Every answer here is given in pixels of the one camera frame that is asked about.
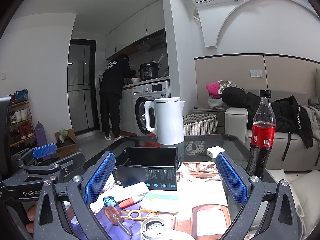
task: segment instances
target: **black pants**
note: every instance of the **black pants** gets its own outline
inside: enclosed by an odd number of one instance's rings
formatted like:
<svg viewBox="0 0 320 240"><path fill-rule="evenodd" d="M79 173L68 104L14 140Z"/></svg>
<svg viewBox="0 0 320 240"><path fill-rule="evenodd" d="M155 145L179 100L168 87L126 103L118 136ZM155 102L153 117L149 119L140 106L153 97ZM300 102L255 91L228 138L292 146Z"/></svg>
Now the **black pants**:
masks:
<svg viewBox="0 0 320 240"><path fill-rule="evenodd" d="M120 134L120 96L111 93L100 93L100 116L102 130L108 136L109 118L112 124L112 133L115 137Z"/></svg>

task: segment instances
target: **sofa armrest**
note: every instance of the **sofa armrest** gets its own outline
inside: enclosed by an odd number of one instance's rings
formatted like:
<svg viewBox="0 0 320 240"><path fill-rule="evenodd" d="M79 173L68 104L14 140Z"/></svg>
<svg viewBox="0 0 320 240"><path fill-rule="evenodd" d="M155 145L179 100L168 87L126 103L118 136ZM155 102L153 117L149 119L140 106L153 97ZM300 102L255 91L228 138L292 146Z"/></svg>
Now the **sofa armrest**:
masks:
<svg viewBox="0 0 320 240"><path fill-rule="evenodd" d="M225 134L237 136L245 143L248 124L248 111L245 108L230 107L225 113Z"/></svg>

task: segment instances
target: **gray sofa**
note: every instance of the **gray sofa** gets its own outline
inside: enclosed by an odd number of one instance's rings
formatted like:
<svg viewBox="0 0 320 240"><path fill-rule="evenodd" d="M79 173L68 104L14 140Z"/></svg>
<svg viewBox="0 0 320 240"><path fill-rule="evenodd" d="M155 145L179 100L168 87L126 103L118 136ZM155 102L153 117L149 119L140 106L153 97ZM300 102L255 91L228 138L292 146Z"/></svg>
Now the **gray sofa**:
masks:
<svg viewBox="0 0 320 240"><path fill-rule="evenodd" d="M259 95L259 90L246 90ZM299 105L308 105L306 94L271 91L272 101L294 95ZM250 149L251 130L247 130L248 112L245 108L229 108L225 113L225 134L237 136ZM288 133L275 133L272 150L267 162L267 169L285 171L311 171L320 169L318 142L313 138L313 147L306 149L297 134L291 135L290 146L282 161L288 143Z"/></svg>

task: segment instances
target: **screwdriver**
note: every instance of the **screwdriver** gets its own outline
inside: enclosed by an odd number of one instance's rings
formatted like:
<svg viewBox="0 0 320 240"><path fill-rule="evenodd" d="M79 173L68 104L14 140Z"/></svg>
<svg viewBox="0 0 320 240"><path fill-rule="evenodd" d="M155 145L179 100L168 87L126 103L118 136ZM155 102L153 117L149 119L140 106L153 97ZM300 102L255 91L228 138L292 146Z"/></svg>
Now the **screwdriver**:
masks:
<svg viewBox="0 0 320 240"><path fill-rule="evenodd" d="M122 225L123 218L120 216L119 212L114 206L105 207L104 213L106 214L107 218L113 225L120 226L124 232L126 232L129 236L131 236L130 231Z"/></svg>

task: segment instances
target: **range hood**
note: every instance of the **range hood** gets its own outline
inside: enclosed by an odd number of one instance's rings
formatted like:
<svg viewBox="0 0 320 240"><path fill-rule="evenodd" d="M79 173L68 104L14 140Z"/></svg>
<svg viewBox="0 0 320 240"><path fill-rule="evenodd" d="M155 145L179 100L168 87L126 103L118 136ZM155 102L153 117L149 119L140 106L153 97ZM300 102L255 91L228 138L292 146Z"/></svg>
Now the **range hood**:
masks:
<svg viewBox="0 0 320 240"><path fill-rule="evenodd" d="M147 35L132 44L135 48L142 51L153 51L167 46L165 29Z"/></svg>

